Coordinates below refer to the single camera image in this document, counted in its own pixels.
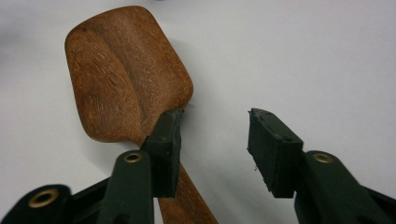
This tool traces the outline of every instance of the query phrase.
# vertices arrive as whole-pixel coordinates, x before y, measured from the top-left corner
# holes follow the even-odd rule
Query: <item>white tabletop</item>
[[[0,2],[0,218],[25,193],[73,193],[108,177],[133,144],[83,131],[64,55],[77,24],[146,7],[194,83],[181,161],[219,223],[297,223],[248,154],[248,110],[277,114],[304,150],[337,156],[366,187],[396,198],[396,2]],[[156,211],[156,222],[161,223]]]

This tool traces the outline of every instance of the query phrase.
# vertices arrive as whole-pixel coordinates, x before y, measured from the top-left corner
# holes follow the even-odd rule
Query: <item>brass ring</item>
[[[39,208],[46,206],[53,201],[55,201],[59,196],[59,192],[57,189],[45,189],[41,192],[38,192],[33,198],[29,201],[29,206],[32,208]]]
[[[138,153],[138,152],[131,152],[128,155],[126,155],[124,157],[124,161],[126,162],[137,162],[142,160],[143,156],[142,154]]]
[[[314,159],[323,163],[332,163],[332,157],[323,153],[314,154]]]

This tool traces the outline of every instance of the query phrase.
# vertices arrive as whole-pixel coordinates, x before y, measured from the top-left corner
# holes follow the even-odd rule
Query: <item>brown wooden object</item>
[[[142,7],[84,21],[67,36],[65,51],[82,126],[97,141],[141,147],[161,113],[184,108],[192,96],[183,63]],[[176,198],[159,202],[164,223],[217,223],[183,167]]]

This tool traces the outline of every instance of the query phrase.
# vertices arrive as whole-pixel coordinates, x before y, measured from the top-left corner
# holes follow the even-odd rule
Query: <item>wooden spoon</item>
[[[142,7],[99,14],[74,28],[65,51],[87,135],[141,147],[161,113],[184,108],[192,82],[153,16]],[[217,223],[184,168],[177,196],[159,199],[164,223]]]

